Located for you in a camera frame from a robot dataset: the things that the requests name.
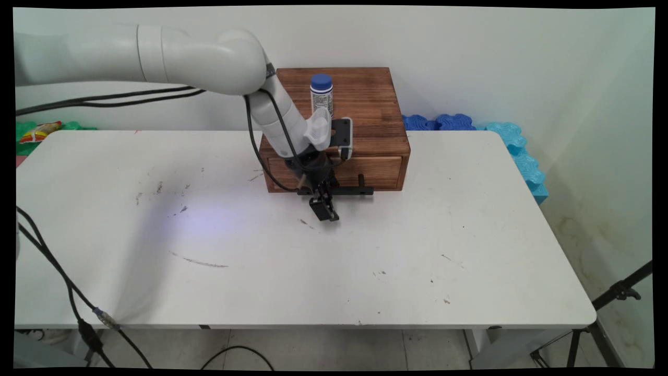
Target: floor tile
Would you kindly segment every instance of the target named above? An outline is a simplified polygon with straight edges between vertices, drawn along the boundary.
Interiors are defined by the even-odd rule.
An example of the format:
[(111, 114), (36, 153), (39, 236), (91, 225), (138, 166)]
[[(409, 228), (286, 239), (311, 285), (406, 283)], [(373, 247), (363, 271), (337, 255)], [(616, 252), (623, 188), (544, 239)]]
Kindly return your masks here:
[(583, 357), (587, 360), (589, 367), (608, 367), (591, 334), (583, 333), (580, 335), (580, 349), (578, 351), (578, 356), (575, 358), (576, 364), (579, 357)]
[(410, 371), (470, 368), (464, 331), (403, 331), (403, 343)]
[[(229, 338), (229, 330), (206, 329), (137, 329), (125, 330), (127, 336), (144, 353), (153, 368), (199, 369)], [(105, 330), (102, 335), (104, 352), (117, 367), (146, 368), (139, 355), (116, 332)], [(207, 369), (222, 369), (221, 355)], [(97, 356), (91, 359), (92, 367), (106, 367)]]
[[(259, 351), (277, 371), (406, 370), (399, 330), (233, 330), (229, 345)], [(265, 370), (267, 366), (250, 351), (235, 349), (226, 354), (224, 369)]]
[[(583, 335), (580, 336), (580, 345), (582, 345), (582, 340), (585, 335), (587, 334), (583, 333)], [(566, 363), (568, 362), (568, 351), (570, 350), (570, 339), (572, 336), (573, 334), (569, 333), (565, 337), (557, 340), (556, 342), (553, 342), (540, 351), (543, 359), (545, 359), (550, 367), (566, 367)], [(578, 349), (578, 355), (575, 358), (575, 367), (590, 367), (587, 358), (582, 352), (582, 349)]]

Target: bottle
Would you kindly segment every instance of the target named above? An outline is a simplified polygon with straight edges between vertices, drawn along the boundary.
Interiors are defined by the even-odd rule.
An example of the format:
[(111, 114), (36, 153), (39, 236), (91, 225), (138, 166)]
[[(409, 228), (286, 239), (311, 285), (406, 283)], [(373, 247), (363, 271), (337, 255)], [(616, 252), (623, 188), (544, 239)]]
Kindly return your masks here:
[(324, 107), (329, 111), (330, 118), (334, 118), (333, 88), (329, 74), (315, 74), (311, 77), (311, 112)]

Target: wooden box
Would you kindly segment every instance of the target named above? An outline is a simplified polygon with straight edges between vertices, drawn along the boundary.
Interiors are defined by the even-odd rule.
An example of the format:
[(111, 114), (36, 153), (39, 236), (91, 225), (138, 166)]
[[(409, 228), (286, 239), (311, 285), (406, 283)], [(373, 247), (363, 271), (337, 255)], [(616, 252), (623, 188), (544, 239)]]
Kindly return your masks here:
[[(334, 172), (341, 186), (365, 185), (377, 191), (401, 191), (411, 148), (403, 126), (389, 68), (278, 69), (279, 80), (304, 118), (311, 117), (311, 76), (326, 73), (334, 86), (334, 118), (353, 119), (353, 156)], [(338, 158), (337, 148), (326, 150)], [(262, 136), (260, 156), (274, 177), (288, 188), (297, 178)], [(269, 192), (284, 192), (265, 174)]]

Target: cable connector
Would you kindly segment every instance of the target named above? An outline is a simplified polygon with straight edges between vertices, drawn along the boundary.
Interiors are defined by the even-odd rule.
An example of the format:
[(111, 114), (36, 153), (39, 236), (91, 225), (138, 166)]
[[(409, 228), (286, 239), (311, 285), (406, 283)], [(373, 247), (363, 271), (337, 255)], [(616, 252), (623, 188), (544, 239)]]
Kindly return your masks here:
[(93, 313), (96, 314), (98, 316), (98, 320), (100, 320), (102, 324), (105, 324), (105, 326), (107, 326), (109, 329), (114, 329), (115, 331), (119, 331), (121, 329), (121, 326), (116, 323), (116, 320), (114, 320), (113, 317), (98, 307), (93, 309)]
[(93, 329), (93, 326), (83, 319), (79, 319), (79, 334), (84, 343), (94, 352), (99, 353), (102, 351), (102, 341), (98, 337), (98, 334)]

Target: white table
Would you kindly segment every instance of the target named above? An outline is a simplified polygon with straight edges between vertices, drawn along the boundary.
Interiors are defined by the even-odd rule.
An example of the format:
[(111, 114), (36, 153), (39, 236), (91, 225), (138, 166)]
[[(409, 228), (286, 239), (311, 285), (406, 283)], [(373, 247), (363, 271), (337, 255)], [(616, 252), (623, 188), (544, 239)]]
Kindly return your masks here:
[[(478, 354), (490, 326), (518, 349), (594, 322), (500, 137), (408, 133), (403, 191), (335, 197), (337, 222), (267, 193), (241, 131), (59, 131), (17, 168), (17, 204), (127, 327), (478, 329), (486, 367), (515, 356), (503, 341)], [(76, 327), (59, 274), (21, 240), (15, 328)]]

